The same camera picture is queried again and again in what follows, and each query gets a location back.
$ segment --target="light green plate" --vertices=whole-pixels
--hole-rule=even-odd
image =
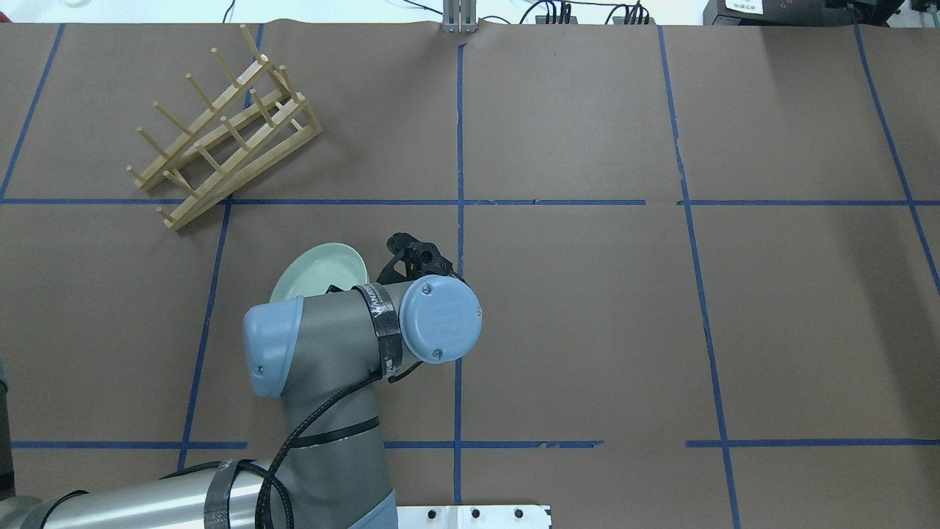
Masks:
[[[349,290],[368,283],[359,252],[342,243],[326,243],[305,251],[288,266],[271,292],[271,302],[326,293],[331,284]]]

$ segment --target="blue joint cap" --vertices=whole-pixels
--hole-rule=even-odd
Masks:
[[[444,363],[461,358],[477,343],[483,310],[473,290],[446,276],[425,276],[401,299],[401,336],[420,361]]]
[[[257,396],[278,396],[284,391],[303,311],[304,299],[295,297],[258,305],[245,313],[248,376]]]

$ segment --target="white background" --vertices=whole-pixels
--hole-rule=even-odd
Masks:
[[[417,0],[441,9],[440,0]],[[221,22],[230,0],[90,0],[70,8],[66,0],[0,0],[0,10],[14,22]],[[657,24],[701,24],[707,0],[644,0]],[[478,0],[477,15],[499,15],[519,22],[529,3],[525,0]],[[533,13],[544,13],[544,5]],[[602,24],[610,8],[573,6],[579,24]],[[325,23],[403,23],[424,20],[440,22],[440,16],[413,8],[400,0],[237,0],[232,22],[270,22],[280,18]],[[530,15],[527,22],[534,22]],[[909,9],[892,18],[893,26],[931,27],[930,15]]]

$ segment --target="white metal bracket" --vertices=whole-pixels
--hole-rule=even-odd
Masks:
[[[548,505],[399,507],[399,529],[551,529]]]
[[[444,0],[445,33],[477,32],[477,0]]]

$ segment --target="label on black box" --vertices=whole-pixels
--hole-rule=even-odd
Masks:
[[[725,7],[742,13],[763,14],[763,0],[725,0]]]

